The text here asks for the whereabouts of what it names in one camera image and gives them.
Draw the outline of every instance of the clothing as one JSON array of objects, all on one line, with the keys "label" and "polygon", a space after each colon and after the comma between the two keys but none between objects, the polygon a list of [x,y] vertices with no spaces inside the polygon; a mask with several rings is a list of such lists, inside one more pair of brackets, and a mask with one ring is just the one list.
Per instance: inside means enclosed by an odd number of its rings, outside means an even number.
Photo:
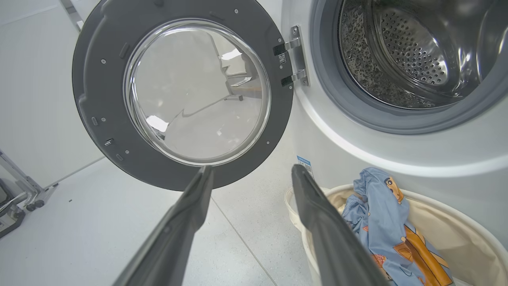
[{"label": "clothing", "polygon": [[386,172],[367,168],[342,217],[391,285],[453,285],[446,261],[407,220],[409,203]]}]

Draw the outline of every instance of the metal hinge bracket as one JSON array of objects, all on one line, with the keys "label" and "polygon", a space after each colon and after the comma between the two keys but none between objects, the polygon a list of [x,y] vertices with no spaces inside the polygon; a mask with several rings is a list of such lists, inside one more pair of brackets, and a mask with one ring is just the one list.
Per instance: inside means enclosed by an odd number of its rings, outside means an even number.
[{"label": "metal hinge bracket", "polygon": [[297,72],[288,77],[283,78],[280,81],[280,83],[282,84],[282,86],[286,86],[288,84],[293,83],[294,81],[299,80],[303,85],[308,86],[309,80],[307,78],[305,56],[303,51],[302,39],[300,37],[299,26],[294,26],[291,28],[291,40],[289,42],[273,47],[273,54],[280,56],[289,50],[292,50],[293,52],[291,60]]}]

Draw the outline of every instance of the caster wheel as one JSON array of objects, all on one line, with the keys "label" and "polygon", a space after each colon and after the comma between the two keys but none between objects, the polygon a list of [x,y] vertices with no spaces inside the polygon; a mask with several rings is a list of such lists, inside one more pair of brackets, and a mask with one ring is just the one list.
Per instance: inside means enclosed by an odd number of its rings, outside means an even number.
[{"label": "caster wheel", "polygon": [[34,204],[29,204],[26,206],[26,210],[29,212],[33,212],[37,207]]},{"label": "caster wheel", "polygon": [[43,207],[43,206],[44,206],[44,201],[42,201],[42,200],[38,200],[38,201],[36,201],[36,202],[34,203],[34,205],[35,205],[36,207],[38,207],[38,208],[41,208],[41,207]]}]

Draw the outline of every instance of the washing machine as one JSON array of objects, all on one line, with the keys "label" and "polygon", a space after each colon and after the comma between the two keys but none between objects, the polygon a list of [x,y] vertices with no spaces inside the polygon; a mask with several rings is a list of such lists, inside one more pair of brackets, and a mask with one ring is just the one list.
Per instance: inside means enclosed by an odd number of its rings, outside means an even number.
[{"label": "washing machine", "polygon": [[467,214],[506,247],[508,3],[103,0],[73,61],[76,105],[116,166],[182,191],[256,169],[293,113],[323,187],[365,167]]}]

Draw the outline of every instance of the washing machine door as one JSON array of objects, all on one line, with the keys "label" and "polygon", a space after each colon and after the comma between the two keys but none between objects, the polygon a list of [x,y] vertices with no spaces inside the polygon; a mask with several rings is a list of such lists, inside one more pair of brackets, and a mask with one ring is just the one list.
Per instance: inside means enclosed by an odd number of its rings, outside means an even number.
[{"label": "washing machine door", "polygon": [[108,0],[77,41],[81,120],[106,157],[148,184],[184,190],[203,165],[214,188],[257,168],[293,100],[284,39],[255,1]]}]

